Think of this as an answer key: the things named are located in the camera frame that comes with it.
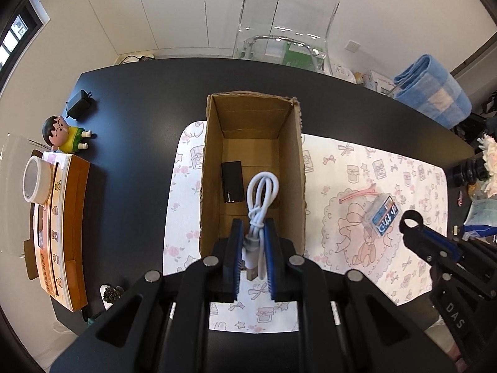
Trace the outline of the clear acrylic chair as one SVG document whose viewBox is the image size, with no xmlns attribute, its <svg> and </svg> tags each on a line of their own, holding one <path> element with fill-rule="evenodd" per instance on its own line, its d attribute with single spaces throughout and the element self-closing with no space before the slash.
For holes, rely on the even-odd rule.
<svg viewBox="0 0 497 373">
<path fill-rule="evenodd" d="M 340 0 L 243 0 L 234 59 L 283 65 L 287 42 L 322 52 L 329 63 L 328 38 Z"/>
</svg>

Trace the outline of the orange printed carton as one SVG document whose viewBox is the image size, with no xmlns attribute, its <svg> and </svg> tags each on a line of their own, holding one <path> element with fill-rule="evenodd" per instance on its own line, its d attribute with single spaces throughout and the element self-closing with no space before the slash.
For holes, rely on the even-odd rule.
<svg viewBox="0 0 497 373">
<path fill-rule="evenodd" d="M 53 300 L 74 312 L 88 304 L 83 278 L 83 209 L 90 163 L 73 154 L 33 155 L 52 166 L 51 194 L 30 203 L 26 269 Z"/>
</svg>

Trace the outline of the blue labelled plastic packet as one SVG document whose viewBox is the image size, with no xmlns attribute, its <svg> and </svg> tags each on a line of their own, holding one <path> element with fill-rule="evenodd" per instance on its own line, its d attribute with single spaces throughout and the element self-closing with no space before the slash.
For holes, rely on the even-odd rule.
<svg viewBox="0 0 497 373">
<path fill-rule="evenodd" d="M 399 213 L 399 206 L 393 196 L 381 193 L 368 208 L 363 224 L 379 237 L 383 237 L 397 220 Z"/>
</svg>

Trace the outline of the black rectangular device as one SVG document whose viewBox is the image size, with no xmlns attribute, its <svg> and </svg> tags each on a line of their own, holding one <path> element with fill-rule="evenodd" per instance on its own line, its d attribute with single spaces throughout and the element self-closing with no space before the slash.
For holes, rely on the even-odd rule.
<svg viewBox="0 0 497 373">
<path fill-rule="evenodd" d="M 244 178 L 240 161 L 221 164 L 221 186 L 225 203 L 244 201 Z"/>
</svg>

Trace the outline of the pink hair clip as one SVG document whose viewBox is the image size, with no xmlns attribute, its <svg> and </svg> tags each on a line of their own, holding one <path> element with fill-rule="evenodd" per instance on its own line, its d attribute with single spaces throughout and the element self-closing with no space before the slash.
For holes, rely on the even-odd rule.
<svg viewBox="0 0 497 373">
<path fill-rule="evenodd" d="M 339 202 L 343 203 L 347 200 L 351 200 L 351 199 L 359 197 L 359 196 L 379 196 L 379 195 L 380 195 L 380 193 L 376 190 L 376 184 L 373 183 L 368 188 L 366 188 L 364 190 L 356 190 L 356 191 L 353 191 L 352 193 L 350 193 L 346 196 L 342 196 L 339 199 Z"/>
</svg>

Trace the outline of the open cardboard box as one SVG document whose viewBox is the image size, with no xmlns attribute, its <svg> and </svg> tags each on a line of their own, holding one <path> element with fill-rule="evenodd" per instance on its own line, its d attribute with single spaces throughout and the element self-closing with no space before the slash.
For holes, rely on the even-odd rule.
<svg viewBox="0 0 497 373">
<path fill-rule="evenodd" d="M 221 166 L 239 162 L 243 184 L 257 173 L 272 172 L 279 194 L 267 213 L 278 234 L 305 247 L 305 172 L 300 104 L 295 98 L 253 92 L 211 94 L 206 101 L 206 135 L 200 191 L 200 255 L 228 237 L 232 220 L 248 219 L 245 201 L 227 203 Z"/>
</svg>

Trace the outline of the white tape roll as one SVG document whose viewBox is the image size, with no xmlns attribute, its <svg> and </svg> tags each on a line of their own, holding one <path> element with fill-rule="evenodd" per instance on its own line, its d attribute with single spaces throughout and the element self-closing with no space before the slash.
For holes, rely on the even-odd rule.
<svg viewBox="0 0 497 373">
<path fill-rule="evenodd" d="M 32 156 L 25 166 L 22 190 L 27 202 L 45 204 L 51 194 L 52 166 L 49 162 Z"/>
</svg>

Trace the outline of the black power adapter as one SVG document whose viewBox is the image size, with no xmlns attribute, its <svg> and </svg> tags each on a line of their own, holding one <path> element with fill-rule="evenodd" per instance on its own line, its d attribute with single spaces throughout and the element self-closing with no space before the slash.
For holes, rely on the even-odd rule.
<svg viewBox="0 0 497 373">
<path fill-rule="evenodd" d="M 66 102 L 66 118 L 77 120 L 88 112 L 93 102 L 92 93 L 81 89 Z"/>
</svg>

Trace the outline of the cartoon boy figurine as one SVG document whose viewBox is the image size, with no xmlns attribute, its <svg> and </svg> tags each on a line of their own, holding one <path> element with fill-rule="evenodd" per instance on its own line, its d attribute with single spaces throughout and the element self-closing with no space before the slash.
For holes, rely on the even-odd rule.
<svg viewBox="0 0 497 373">
<path fill-rule="evenodd" d="M 45 143 L 53 152 L 61 151 L 66 154 L 88 149 L 86 140 L 93 136 L 90 130 L 69 126 L 60 115 L 47 118 L 41 132 Z"/>
</svg>

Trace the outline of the green box behind chair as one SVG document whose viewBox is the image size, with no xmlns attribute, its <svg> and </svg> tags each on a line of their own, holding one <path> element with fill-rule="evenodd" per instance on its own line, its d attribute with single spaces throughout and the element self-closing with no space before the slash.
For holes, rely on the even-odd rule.
<svg viewBox="0 0 497 373">
<path fill-rule="evenodd" d="M 282 64 L 303 70 L 321 71 L 323 69 L 323 55 L 318 49 L 287 42 Z"/>
</svg>

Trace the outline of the white rose bouquet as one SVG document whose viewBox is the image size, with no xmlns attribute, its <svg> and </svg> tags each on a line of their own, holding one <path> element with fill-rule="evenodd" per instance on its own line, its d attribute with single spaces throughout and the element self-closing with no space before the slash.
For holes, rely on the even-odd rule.
<svg viewBox="0 0 497 373">
<path fill-rule="evenodd" d="M 478 159 L 478 180 L 481 190 L 488 198 L 496 196 L 497 153 L 495 138 L 484 135 L 478 138 L 478 147 L 482 150 L 482 158 Z"/>
</svg>

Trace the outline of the blue checked folded towel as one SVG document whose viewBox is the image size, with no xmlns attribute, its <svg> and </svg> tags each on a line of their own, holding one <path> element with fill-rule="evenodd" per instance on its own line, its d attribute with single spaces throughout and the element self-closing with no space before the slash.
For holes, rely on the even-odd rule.
<svg viewBox="0 0 497 373">
<path fill-rule="evenodd" d="M 393 78 L 394 97 L 446 129 L 469 117 L 472 104 L 458 81 L 437 59 L 422 55 Z"/>
</svg>

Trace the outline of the pink patterned table mat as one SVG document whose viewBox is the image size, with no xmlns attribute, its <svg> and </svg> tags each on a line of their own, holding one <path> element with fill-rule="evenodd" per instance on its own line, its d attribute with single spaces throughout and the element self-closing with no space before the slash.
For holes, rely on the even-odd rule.
<svg viewBox="0 0 497 373">
<path fill-rule="evenodd" d="M 180 136 L 168 197 L 162 271 L 173 274 L 200 257 L 200 186 L 205 123 L 188 125 Z M 303 135 L 306 173 L 304 254 L 321 268 L 344 273 L 358 269 L 397 304 L 431 288 L 429 268 L 405 247 L 397 224 L 383 237 L 363 224 L 376 196 L 339 202 L 376 184 L 399 209 L 416 210 L 424 222 L 445 233 L 446 175 L 434 165 L 340 140 Z"/>
</svg>

